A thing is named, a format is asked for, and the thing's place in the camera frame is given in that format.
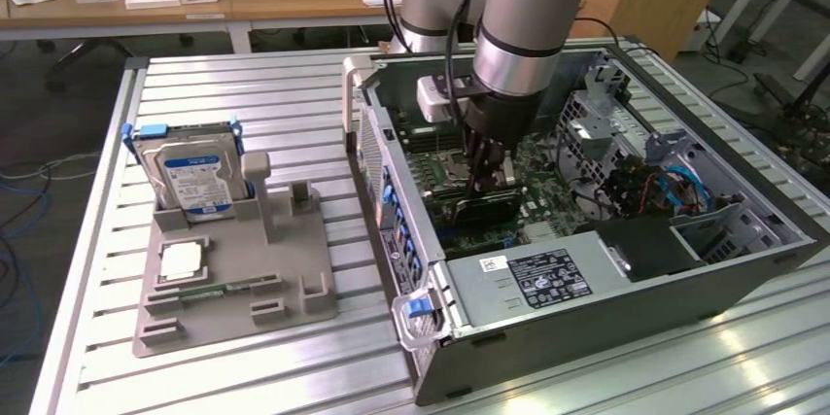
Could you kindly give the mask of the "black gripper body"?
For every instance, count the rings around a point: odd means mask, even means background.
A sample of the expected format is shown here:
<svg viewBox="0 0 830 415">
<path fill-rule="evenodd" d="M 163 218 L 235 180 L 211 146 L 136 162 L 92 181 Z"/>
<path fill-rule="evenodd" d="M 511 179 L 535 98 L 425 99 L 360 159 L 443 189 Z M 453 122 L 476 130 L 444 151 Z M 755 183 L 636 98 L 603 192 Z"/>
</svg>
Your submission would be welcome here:
<svg viewBox="0 0 830 415">
<path fill-rule="evenodd" d="M 496 92 L 469 98 L 464 124 L 500 144 L 518 144 L 530 131 L 539 109 L 539 94 L 510 96 Z"/>
</svg>

